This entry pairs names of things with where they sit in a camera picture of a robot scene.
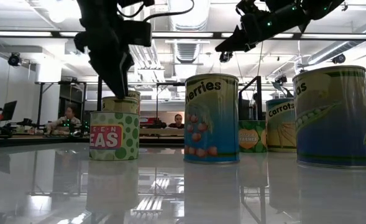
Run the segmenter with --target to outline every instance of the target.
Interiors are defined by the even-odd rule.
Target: computer monitor
[[[17,101],[5,103],[3,106],[1,121],[10,121],[13,119],[14,110],[16,109]]]

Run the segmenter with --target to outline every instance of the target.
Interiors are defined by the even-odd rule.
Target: man
[[[182,122],[183,122],[182,115],[176,114],[175,115],[175,123],[169,124],[169,128],[183,129],[184,128],[184,124]]]

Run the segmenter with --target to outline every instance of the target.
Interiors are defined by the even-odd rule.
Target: ceiling
[[[62,0],[62,5],[50,4],[56,0],[0,0],[0,30],[83,30],[79,24],[80,12],[74,0]],[[168,11],[167,0],[155,0],[155,6],[146,8],[135,19],[142,19],[149,14]],[[179,0],[183,6],[190,6],[189,0]],[[232,32],[239,23],[240,16],[235,12],[238,0],[209,0],[210,8],[207,17],[206,32]],[[347,0],[349,6],[346,11],[338,8],[325,18],[313,21],[306,32],[319,32],[331,34],[361,33],[366,26],[366,0]],[[259,2],[258,7],[264,9],[265,5]],[[131,14],[137,6],[124,9],[126,14]],[[151,20],[154,31],[176,30],[170,25],[170,18],[159,17]],[[298,32],[297,28],[288,32]],[[215,46],[222,40],[204,40],[200,44],[199,54],[193,65],[177,65],[174,54],[175,44],[171,40],[156,39],[157,58],[165,81],[183,81],[187,77],[200,73],[227,73],[240,78],[241,82],[248,82],[253,77],[261,75],[264,79],[273,80],[280,74],[288,78],[295,75],[295,62],[302,56],[303,63],[306,58],[318,53],[326,47],[336,44],[334,41],[320,40],[267,40],[258,44],[255,49],[247,53],[237,52],[228,63],[219,62],[219,54],[214,51]],[[38,54],[24,54],[26,59],[40,63],[42,54],[51,55],[64,64],[63,76],[74,76],[80,80],[95,81],[97,75],[88,64],[86,55],[76,55],[72,40],[66,39],[32,39],[32,38],[0,38],[3,46],[40,46],[44,49],[40,57]],[[344,52],[347,60],[344,64],[361,65],[366,67],[366,42]],[[331,66],[333,63],[325,61],[313,67]],[[131,68],[131,77],[141,75],[138,82],[159,82],[145,78],[147,73],[141,72],[139,66]]]

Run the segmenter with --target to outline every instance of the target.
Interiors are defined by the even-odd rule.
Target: pink label
[[[90,149],[119,149],[122,146],[122,126],[91,126]]]

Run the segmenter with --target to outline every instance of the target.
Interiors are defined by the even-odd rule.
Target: green polka dot can
[[[95,111],[90,121],[89,158],[124,161],[139,156],[139,115]]]
[[[139,101],[133,97],[125,97],[123,100],[114,96],[103,98],[103,111],[139,114],[139,109]]]

